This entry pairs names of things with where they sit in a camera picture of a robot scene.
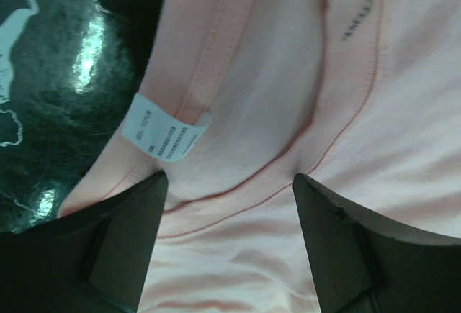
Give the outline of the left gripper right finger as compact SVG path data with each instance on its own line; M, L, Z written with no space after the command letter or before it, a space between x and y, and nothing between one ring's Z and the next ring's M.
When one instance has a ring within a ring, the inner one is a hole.
M384 217L301 173L293 192L322 312L460 311L460 239Z

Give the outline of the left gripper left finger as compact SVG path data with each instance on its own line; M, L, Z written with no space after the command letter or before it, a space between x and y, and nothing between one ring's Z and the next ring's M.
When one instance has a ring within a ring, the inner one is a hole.
M2 312L136 312L164 210L163 171L90 207L1 234Z

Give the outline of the pink t shirt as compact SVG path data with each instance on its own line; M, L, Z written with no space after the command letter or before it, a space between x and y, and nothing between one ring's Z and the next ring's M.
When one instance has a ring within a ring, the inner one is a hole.
M59 215L165 171L141 312L318 312L297 173L460 236L460 0L165 0L138 93L212 121L166 163L134 106Z

